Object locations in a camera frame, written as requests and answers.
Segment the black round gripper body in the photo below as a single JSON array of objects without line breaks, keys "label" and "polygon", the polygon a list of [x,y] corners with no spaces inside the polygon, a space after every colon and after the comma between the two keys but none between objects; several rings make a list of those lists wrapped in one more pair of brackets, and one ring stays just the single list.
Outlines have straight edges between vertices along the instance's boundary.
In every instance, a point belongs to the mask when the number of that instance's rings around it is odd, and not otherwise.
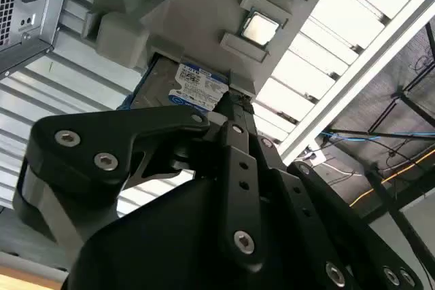
[{"label": "black round gripper body", "polygon": [[220,241],[220,189],[189,182],[107,225],[84,245],[68,289],[321,289],[289,215],[260,200],[262,268],[238,267]]}]

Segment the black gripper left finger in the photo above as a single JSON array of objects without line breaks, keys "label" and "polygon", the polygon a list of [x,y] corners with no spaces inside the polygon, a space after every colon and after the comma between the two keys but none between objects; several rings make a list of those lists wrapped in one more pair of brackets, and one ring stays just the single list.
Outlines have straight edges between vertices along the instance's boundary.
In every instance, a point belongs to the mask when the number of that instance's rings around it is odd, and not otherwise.
[{"label": "black gripper left finger", "polygon": [[258,175],[249,133],[229,105],[187,105],[45,117],[30,133],[15,207],[77,259],[98,231],[193,181],[220,189],[220,241],[258,232]]}]

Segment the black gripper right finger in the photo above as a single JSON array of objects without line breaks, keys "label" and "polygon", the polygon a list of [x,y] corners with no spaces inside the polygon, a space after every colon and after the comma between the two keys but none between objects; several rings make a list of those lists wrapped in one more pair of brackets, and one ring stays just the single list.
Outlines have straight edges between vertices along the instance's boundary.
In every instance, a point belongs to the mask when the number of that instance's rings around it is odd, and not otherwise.
[{"label": "black gripper right finger", "polygon": [[307,164],[286,166],[258,134],[254,109],[243,105],[249,148],[271,205],[289,220],[279,233],[298,274],[297,289],[422,289],[406,262]]}]

